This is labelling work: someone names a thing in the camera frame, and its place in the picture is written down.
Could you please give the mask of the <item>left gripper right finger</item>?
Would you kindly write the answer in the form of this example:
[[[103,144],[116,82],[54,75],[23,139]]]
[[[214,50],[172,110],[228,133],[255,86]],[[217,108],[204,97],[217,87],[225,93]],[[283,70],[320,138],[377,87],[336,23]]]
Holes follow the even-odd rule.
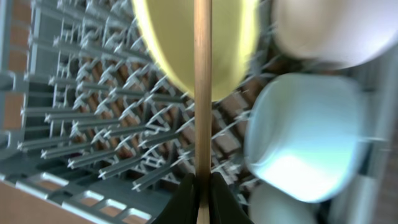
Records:
[[[219,172],[211,174],[209,190],[211,224],[253,224]]]

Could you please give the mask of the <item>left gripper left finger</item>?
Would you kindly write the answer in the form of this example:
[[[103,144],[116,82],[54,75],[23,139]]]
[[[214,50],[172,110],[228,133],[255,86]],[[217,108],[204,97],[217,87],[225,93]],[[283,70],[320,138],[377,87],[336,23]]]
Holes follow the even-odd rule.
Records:
[[[198,206],[198,181],[194,174],[187,174],[152,224],[196,224]]]

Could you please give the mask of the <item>white paper cup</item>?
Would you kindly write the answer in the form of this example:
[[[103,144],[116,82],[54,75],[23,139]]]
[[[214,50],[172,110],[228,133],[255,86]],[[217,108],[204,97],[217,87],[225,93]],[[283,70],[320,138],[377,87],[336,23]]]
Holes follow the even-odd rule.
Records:
[[[248,215],[255,224],[316,224],[310,204],[269,184],[259,184],[249,196]]]

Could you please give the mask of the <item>light blue bowl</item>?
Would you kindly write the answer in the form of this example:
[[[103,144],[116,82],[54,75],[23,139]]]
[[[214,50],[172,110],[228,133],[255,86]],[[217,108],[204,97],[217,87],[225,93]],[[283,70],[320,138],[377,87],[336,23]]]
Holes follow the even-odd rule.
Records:
[[[244,160],[258,179],[296,200],[326,201],[364,158],[364,96],[342,76],[287,73],[260,92],[244,137]]]

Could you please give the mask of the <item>yellow plate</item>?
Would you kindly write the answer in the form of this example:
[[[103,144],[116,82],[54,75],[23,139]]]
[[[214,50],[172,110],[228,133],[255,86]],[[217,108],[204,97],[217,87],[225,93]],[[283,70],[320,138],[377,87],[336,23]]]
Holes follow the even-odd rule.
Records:
[[[194,96],[193,0],[133,0],[143,41],[155,64]],[[212,2],[212,101],[227,97],[249,71],[259,38],[258,0]]]

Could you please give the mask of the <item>short wooden chopstick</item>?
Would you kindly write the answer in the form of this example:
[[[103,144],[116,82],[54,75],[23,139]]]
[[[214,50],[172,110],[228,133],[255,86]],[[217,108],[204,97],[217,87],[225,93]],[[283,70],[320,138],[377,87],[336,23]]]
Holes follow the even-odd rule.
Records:
[[[194,0],[195,170],[199,183],[197,222],[210,222],[212,1]]]

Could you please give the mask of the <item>white pink bowl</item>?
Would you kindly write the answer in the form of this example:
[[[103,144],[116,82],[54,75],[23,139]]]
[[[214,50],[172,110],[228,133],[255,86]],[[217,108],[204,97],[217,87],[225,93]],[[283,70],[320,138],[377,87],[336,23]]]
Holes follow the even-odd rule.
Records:
[[[276,0],[274,41],[319,67],[364,64],[397,43],[397,0]]]

